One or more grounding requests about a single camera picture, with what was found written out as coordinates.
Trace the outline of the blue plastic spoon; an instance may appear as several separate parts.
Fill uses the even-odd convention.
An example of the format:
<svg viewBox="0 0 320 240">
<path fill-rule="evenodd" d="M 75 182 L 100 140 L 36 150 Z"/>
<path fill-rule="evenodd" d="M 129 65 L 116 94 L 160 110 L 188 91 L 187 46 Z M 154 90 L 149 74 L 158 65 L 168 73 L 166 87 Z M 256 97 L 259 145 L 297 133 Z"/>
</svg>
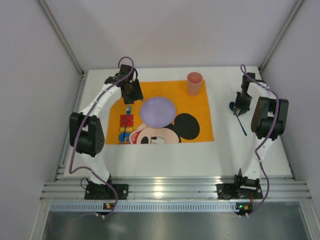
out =
<svg viewBox="0 0 320 240">
<path fill-rule="evenodd" d="M 243 131 L 243 134 L 244 134 L 245 136 L 247 136 L 248 134 L 247 134 L 247 132 L 246 132 L 243 124 L 241 123 L 241 121 L 240 121 L 240 119 L 239 119 L 239 116 L 238 116 L 237 113 L 234 111 L 234 105 L 235 105 L 235 103 L 234 103 L 233 101 L 231 101 L 231 102 L 229 103 L 228 107 L 229 107 L 229 109 L 232 111 L 233 115 L 236 116 L 236 119 L 237 119 L 237 121 L 238 121 L 238 123 L 239 123 L 239 125 L 240 125 L 240 127 L 241 127 L 241 129 L 242 129 L 242 131 Z"/>
</svg>

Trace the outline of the blue plastic fork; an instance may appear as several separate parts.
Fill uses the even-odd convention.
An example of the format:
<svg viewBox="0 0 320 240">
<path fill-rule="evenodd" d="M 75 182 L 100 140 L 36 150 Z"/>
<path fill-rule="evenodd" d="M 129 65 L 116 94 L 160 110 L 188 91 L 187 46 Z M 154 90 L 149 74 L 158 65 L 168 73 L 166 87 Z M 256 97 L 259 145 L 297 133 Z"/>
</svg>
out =
<svg viewBox="0 0 320 240">
<path fill-rule="evenodd" d="M 131 111 L 132 111 L 131 105 L 127 105 L 127 108 L 126 108 L 126 119 L 125 119 L 124 131 L 123 131 L 123 139 L 124 140 L 125 140 L 125 137 L 126 137 L 126 130 L 127 130 L 129 116 L 131 114 Z"/>
</svg>

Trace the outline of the lilac plastic plate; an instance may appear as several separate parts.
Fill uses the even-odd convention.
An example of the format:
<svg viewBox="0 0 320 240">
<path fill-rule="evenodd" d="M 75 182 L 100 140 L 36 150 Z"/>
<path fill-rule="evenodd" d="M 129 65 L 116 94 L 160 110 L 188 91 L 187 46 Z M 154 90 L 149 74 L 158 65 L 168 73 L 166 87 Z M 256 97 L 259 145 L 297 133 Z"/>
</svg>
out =
<svg viewBox="0 0 320 240">
<path fill-rule="evenodd" d="M 164 128 L 172 123 L 176 117 L 175 104 L 166 97 L 152 97 L 146 100 L 140 110 L 139 116 L 143 123 L 151 128 Z"/>
</svg>

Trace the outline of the pink plastic cup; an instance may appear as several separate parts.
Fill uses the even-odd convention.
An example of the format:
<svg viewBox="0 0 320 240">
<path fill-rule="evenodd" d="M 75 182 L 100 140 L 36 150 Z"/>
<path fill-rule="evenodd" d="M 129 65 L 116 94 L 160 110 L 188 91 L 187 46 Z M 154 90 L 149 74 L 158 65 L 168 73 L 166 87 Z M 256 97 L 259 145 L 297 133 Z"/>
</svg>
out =
<svg viewBox="0 0 320 240">
<path fill-rule="evenodd" d="M 190 96 L 196 96 L 203 82 L 203 76 L 199 72 L 191 72 L 187 75 L 187 92 Z"/>
</svg>

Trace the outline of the orange Mickey Mouse cloth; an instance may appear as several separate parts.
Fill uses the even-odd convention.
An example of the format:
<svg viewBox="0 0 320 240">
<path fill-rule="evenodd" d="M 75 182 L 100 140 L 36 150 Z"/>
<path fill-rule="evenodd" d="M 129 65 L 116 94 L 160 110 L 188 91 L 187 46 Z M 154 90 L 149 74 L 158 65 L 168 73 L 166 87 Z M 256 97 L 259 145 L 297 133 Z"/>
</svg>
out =
<svg viewBox="0 0 320 240">
<path fill-rule="evenodd" d="M 131 106 L 131 114 L 124 137 L 126 122 L 126 105 L 118 100 L 110 109 L 106 130 L 107 145 L 139 145 L 139 144 L 176 144 L 212 142 L 214 140 L 210 106 L 206 85 L 201 85 L 196 96 L 187 93 L 187 82 L 156 81 L 140 84 L 145 100 L 153 97 L 164 97 L 171 100 L 176 107 L 175 119 L 162 128 L 147 126 L 140 118 L 142 101 Z"/>
</svg>

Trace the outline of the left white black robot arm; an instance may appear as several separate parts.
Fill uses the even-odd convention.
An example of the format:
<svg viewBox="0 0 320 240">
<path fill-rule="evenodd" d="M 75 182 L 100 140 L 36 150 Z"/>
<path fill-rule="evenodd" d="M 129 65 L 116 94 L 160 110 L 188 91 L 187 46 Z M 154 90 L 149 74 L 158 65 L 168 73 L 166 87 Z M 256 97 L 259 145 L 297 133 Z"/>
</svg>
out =
<svg viewBox="0 0 320 240">
<path fill-rule="evenodd" d="M 69 144 L 72 147 L 68 172 L 79 170 L 90 172 L 90 181 L 99 185 L 108 185 L 111 177 L 107 170 L 103 154 L 105 133 L 102 119 L 111 107 L 120 99 L 126 105 L 144 99 L 138 72 L 134 66 L 119 64 L 118 72 L 108 77 L 97 96 L 80 112 L 69 117 Z"/>
</svg>

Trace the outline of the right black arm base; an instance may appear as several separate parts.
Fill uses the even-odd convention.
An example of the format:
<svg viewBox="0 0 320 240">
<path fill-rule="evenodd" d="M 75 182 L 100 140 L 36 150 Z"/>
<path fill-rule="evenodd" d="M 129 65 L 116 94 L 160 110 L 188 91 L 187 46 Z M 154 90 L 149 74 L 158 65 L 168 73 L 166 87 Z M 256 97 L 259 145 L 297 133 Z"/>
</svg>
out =
<svg viewBox="0 0 320 240">
<path fill-rule="evenodd" d="M 249 200 L 263 199 L 261 186 L 236 186 L 233 183 L 220 183 L 216 185 L 218 199 L 220 200 Z"/>
</svg>

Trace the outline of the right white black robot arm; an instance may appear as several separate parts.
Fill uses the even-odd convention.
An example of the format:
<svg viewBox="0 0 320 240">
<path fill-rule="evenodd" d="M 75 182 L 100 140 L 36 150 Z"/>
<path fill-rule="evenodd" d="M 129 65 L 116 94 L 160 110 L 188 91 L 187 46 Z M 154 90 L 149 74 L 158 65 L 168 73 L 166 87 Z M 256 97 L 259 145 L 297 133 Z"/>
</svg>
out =
<svg viewBox="0 0 320 240">
<path fill-rule="evenodd" d="M 243 178 L 255 181 L 260 178 L 261 163 L 269 148 L 285 131 L 289 101 L 277 97 L 263 80 L 256 79 L 256 74 L 249 72 L 243 74 L 241 91 L 236 93 L 229 108 L 237 118 L 254 108 L 250 124 L 253 143 L 239 173 Z"/>
</svg>

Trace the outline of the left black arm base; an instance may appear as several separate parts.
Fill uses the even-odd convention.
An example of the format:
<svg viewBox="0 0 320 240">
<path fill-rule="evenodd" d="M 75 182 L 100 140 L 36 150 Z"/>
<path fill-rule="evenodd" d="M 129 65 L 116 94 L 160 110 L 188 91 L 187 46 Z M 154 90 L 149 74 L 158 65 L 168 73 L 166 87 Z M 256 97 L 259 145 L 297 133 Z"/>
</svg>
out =
<svg viewBox="0 0 320 240">
<path fill-rule="evenodd" d="M 129 194 L 128 184 L 112 184 L 119 200 L 126 200 Z M 114 191 L 104 184 L 90 182 L 85 189 L 85 200 L 115 200 Z"/>
</svg>

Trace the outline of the aluminium mounting rail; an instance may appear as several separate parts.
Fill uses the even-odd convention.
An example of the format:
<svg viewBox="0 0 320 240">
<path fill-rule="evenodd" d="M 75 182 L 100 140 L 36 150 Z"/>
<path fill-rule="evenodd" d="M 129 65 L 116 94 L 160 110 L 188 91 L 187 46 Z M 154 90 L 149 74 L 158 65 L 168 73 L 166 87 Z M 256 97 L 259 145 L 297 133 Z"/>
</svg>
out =
<svg viewBox="0 0 320 240">
<path fill-rule="evenodd" d="M 173 201 L 199 200 L 210 201 L 218 198 L 218 184 L 232 183 L 231 177 L 143 177 L 114 178 L 115 184 L 128 185 L 128 200 Z M 44 184 L 40 194 L 42 201 L 83 200 L 85 181 L 75 177 L 57 179 Z M 260 182 L 262 192 L 268 193 L 269 202 L 309 201 L 312 196 L 305 181 L 288 177 L 272 177 Z"/>
</svg>

